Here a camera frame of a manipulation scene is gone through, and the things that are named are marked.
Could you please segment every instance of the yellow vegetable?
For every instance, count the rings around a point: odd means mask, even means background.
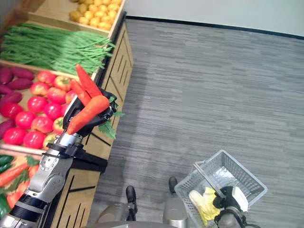
[[[85,0],[86,5],[92,5],[94,2],[93,0]]]
[[[108,6],[111,4],[111,0],[103,0],[103,5]]]
[[[98,27],[98,24],[99,24],[99,18],[92,18],[91,20],[90,20],[90,26],[93,26],[93,27]]]
[[[102,12],[102,11],[97,11],[95,14],[94,14],[95,17],[97,18],[102,18],[103,16],[106,16],[106,13]]]
[[[94,5],[101,6],[103,4],[103,0],[94,0]]]
[[[122,3],[122,0],[112,0],[111,4],[117,4],[120,5]]]
[[[79,11],[72,11],[69,13],[70,19],[76,22],[79,22],[79,18],[82,17],[82,14]]]
[[[87,6],[85,4],[80,4],[77,7],[77,11],[79,11],[81,14],[84,14],[87,11]]]
[[[106,6],[104,6],[104,5],[101,5],[100,7],[99,7],[99,11],[102,11],[102,12],[107,12],[108,11],[108,8],[106,7]]]
[[[118,11],[119,10],[119,5],[117,5],[117,4],[110,4],[110,5],[108,5],[108,10],[109,11],[112,11],[112,10]]]
[[[215,191],[209,187],[206,187],[203,196],[196,190],[192,190],[189,193],[189,198],[199,211],[201,220],[205,226],[208,226],[208,221],[214,220],[214,217],[216,217],[220,212],[219,209],[213,206],[213,200],[215,197]]]
[[[98,11],[98,7],[96,5],[90,5],[89,11],[91,11],[94,14]]]
[[[89,19],[85,17],[79,18],[79,23],[83,25],[88,25],[89,24]]]
[[[91,11],[87,11],[85,12],[84,17],[91,20],[93,18],[93,13]]]

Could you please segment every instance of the purple sweet potato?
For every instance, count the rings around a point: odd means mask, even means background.
[[[0,84],[0,94],[11,94],[13,92],[7,85]]]
[[[26,78],[18,78],[10,83],[8,87],[11,89],[28,89],[32,86],[33,82]]]
[[[0,123],[0,139],[3,138],[5,132],[9,129],[9,128],[13,128],[15,127],[15,121],[14,120],[7,120],[3,123]]]
[[[33,80],[35,78],[35,75],[33,72],[19,68],[19,67],[12,67],[11,71],[12,71],[13,75],[18,78],[26,78],[28,80]]]
[[[5,67],[0,69],[0,83],[6,85],[13,80],[11,69]]]
[[[22,94],[19,92],[14,92],[11,94],[6,94],[1,100],[0,100],[0,106],[3,105],[6,102],[12,102],[12,103],[19,103],[22,100]]]

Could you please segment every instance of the yellow potato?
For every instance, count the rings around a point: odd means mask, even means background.
[[[103,0],[103,5],[108,6],[111,4],[111,0]]]
[[[122,3],[122,0],[112,0],[111,4],[117,4],[120,5]]]
[[[105,12],[102,12],[102,11],[97,11],[95,14],[94,14],[95,17],[97,18],[102,18],[103,16],[106,16],[106,13]]]
[[[92,18],[92,19],[90,20],[90,26],[93,26],[93,27],[96,27],[96,28],[97,28],[99,22],[100,22],[100,19],[99,19],[99,18]]]
[[[89,11],[91,11],[94,14],[98,11],[98,7],[96,5],[90,5]]]
[[[101,6],[103,4],[103,0],[94,0],[94,5]]]
[[[99,27],[100,29],[102,29],[102,30],[110,31],[112,25],[109,24],[109,23],[107,23],[107,22],[100,22],[100,23],[98,24],[98,27]]]
[[[84,14],[87,11],[87,6],[85,4],[81,4],[77,7],[77,11]]]
[[[85,0],[86,5],[92,5],[94,2],[93,0]]]
[[[84,17],[91,20],[93,18],[93,13],[91,11],[87,11],[85,12]]]
[[[89,19],[85,17],[79,18],[79,23],[83,25],[88,25],[89,24]]]
[[[117,4],[110,4],[110,5],[108,5],[108,10],[109,11],[112,11],[112,10],[118,11],[119,10],[119,5],[117,5]]]
[[[108,11],[108,8],[106,7],[106,6],[104,6],[104,5],[101,5],[100,7],[99,7],[99,11],[102,11],[102,12],[107,12]]]
[[[79,18],[82,17],[82,14],[79,11],[72,11],[69,13],[70,19],[76,22],[79,22]]]

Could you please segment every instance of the carrot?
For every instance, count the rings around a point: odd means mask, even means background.
[[[20,166],[17,166],[13,169],[9,169],[0,174],[0,187],[10,183],[13,179],[15,179],[19,174],[22,173],[26,168],[28,168],[28,164],[24,163]]]
[[[83,90],[87,91],[91,98],[102,95],[97,85],[92,81],[91,77],[86,73],[80,64],[76,65],[76,71]]]
[[[78,113],[70,122],[67,133],[74,134],[83,128],[88,122],[93,120],[95,116],[102,113],[109,107],[108,98],[103,95],[93,97],[90,102]]]
[[[84,91],[81,88],[80,84],[73,79],[71,80],[71,86],[72,86],[72,89],[77,94],[77,97],[79,98],[79,100],[82,102],[82,104],[84,106],[86,106],[87,103],[89,103],[89,101],[91,100],[90,96],[87,94],[86,91]]]

